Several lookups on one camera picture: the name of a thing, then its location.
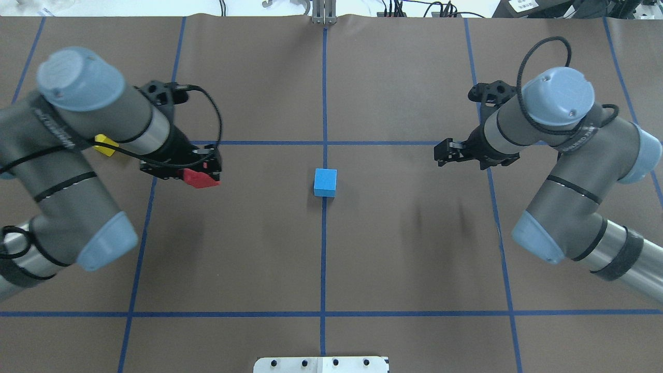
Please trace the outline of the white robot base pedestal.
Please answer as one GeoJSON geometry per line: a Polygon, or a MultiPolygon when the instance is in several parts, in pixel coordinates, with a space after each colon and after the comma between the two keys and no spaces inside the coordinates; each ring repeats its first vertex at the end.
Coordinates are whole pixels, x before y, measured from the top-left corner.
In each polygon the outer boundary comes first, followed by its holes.
{"type": "Polygon", "coordinates": [[[382,356],[294,356],[259,358],[253,372],[390,372],[382,356]]]}

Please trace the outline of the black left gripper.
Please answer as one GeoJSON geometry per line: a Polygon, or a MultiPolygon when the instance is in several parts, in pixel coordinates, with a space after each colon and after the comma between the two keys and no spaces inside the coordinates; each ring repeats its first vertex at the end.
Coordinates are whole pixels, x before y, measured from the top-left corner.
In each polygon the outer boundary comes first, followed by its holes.
{"type": "Polygon", "coordinates": [[[139,162],[139,170],[163,180],[181,179],[185,165],[198,163],[201,159],[202,162],[193,170],[206,173],[220,182],[223,165],[220,151],[214,146],[199,149],[175,125],[171,125],[169,130],[164,144],[145,155],[147,162],[139,162]]]}

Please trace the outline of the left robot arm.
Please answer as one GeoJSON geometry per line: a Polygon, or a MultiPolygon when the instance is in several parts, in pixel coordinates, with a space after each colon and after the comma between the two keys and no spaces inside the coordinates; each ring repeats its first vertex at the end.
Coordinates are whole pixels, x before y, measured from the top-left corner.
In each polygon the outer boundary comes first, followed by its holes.
{"type": "Polygon", "coordinates": [[[36,72],[37,88],[2,109],[2,177],[19,180],[40,213],[2,227],[2,300],[76,264],[95,271],[139,238],[83,155],[94,146],[133,157],[142,172],[194,188],[220,184],[220,139],[195,146],[175,124],[192,84],[141,87],[83,47],[57,50],[36,72]]]}

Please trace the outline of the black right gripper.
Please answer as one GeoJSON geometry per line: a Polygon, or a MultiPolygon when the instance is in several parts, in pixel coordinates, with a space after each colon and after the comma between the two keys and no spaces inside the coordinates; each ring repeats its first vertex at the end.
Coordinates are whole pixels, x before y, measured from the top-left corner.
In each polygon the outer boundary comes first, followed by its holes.
{"type": "Polygon", "coordinates": [[[475,128],[467,138],[466,144],[464,141],[447,138],[434,146],[434,161],[438,167],[443,167],[447,163],[477,160],[479,169],[486,170],[498,165],[507,167],[519,159],[520,153],[506,154],[490,146],[483,127],[475,128]]]}

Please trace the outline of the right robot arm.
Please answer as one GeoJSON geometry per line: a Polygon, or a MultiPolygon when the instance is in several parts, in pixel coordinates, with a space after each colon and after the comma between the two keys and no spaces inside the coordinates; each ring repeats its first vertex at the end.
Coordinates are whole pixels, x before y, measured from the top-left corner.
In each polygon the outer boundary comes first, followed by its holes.
{"type": "Polygon", "coordinates": [[[597,212],[614,184],[639,182],[658,165],[660,141],[599,103],[590,82],[570,67],[550,68],[520,90],[478,83],[468,97],[481,104],[481,123],[466,141],[437,144],[438,165],[476,160],[482,170],[506,167],[544,142],[559,158],[512,239],[549,264],[568,258],[661,302],[661,247],[597,212]]]}

